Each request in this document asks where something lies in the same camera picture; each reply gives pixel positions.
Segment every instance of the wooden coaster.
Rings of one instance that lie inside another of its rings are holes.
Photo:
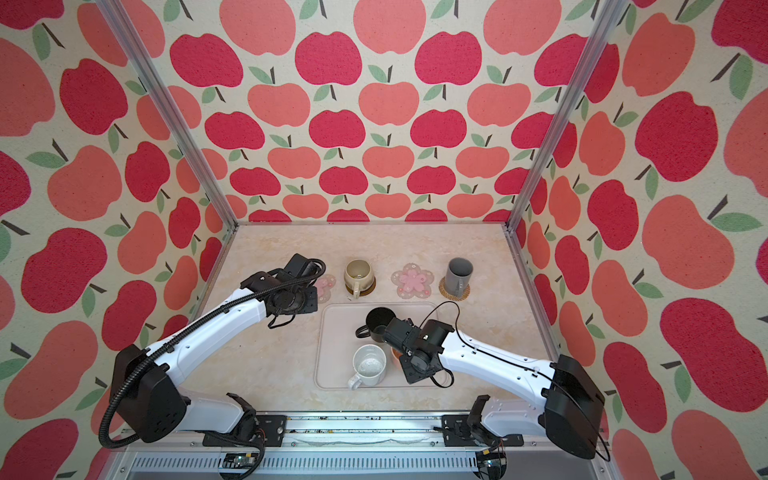
[[[355,294],[355,291],[354,291],[354,290],[351,290],[351,289],[350,289],[350,288],[349,288],[349,287],[346,285],[346,283],[344,283],[344,286],[346,287],[346,291],[347,291],[347,292],[349,292],[349,295],[354,295],[354,294]],[[373,277],[373,283],[371,283],[371,286],[369,286],[369,287],[368,287],[368,290],[366,290],[365,292],[360,292],[360,296],[366,296],[366,295],[368,295],[368,294],[369,294],[369,293],[371,293],[371,292],[373,291],[373,289],[375,289],[375,288],[376,288],[376,277],[374,276],[374,277]]]
[[[453,296],[450,293],[445,291],[445,277],[440,280],[440,293],[447,298],[448,300],[453,300],[454,302],[461,302],[462,300],[466,299],[469,296],[469,285],[467,285],[467,290],[464,290],[463,296]]]

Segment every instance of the flower-shaped coaster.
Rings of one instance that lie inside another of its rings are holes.
[[[336,285],[336,278],[333,275],[323,275],[316,282],[317,303],[325,303],[331,300],[331,289]]]
[[[435,276],[429,270],[422,270],[415,263],[407,263],[402,270],[392,274],[392,283],[397,285],[397,295],[407,300],[413,296],[427,298],[432,295]]]

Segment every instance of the apple print wallpaper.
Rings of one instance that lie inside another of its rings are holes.
[[[630,3],[516,229],[625,480],[768,475],[767,25],[759,0]]]
[[[190,131],[241,223],[507,220],[604,4],[146,3],[164,38],[137,29],[168,46],[149,53],[180,109],[200,105]],[[575,148],[571,125],[558,162]]]
[[[187,324],[227,232],[94,3],[2,2],[0,24],[0,478],[91,480],[114,355]]]

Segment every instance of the mug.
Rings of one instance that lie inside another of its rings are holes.
[[[472,270],[472,262],[465,258],[456,257],[448,262],[448,271],[445,272],[445,291],[458,298],[464,296]]]
[[[385,306],[377,306],[366,315],[366,324],[355,330],[359,339],[371,337],[374,342],[384,343],[384,330],[395,318],[395,313]]]
[[[344,269],[344,283],[355,298],[373,285],[373,268],[365,260],[352,260]]]
[[[349,389],[357,389],[361,384],[365,386],[378,385],[386,372],[386,355],[378,345],[363,345],[357,349],[352,357],[352,367],[355,375],[347,382]]]

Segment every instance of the white mug handle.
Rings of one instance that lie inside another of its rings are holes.
[[[349,387],[350,390],[357,390],[357,387],[359,387],[361,383],[362,383],[362,378],[360,377],[359,374],[356,373],[355,375],[352,376],[351,379],[349,379],[346,385]]]

